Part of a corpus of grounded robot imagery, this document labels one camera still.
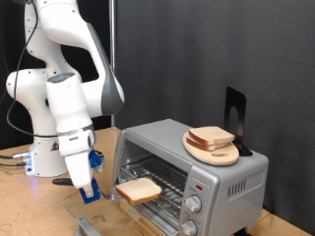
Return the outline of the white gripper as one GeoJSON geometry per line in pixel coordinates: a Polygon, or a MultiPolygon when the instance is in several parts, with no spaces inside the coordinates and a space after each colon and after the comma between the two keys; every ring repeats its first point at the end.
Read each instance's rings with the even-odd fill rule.
{"type": "Polygon", "coordinates": [[[95,193],[92,187],[93,170],[89,154],[95,143],[95,132],[91,129],[58,133],[59,151],[65,158],[73,185],[83,188],[87,198],[95,193]]]}

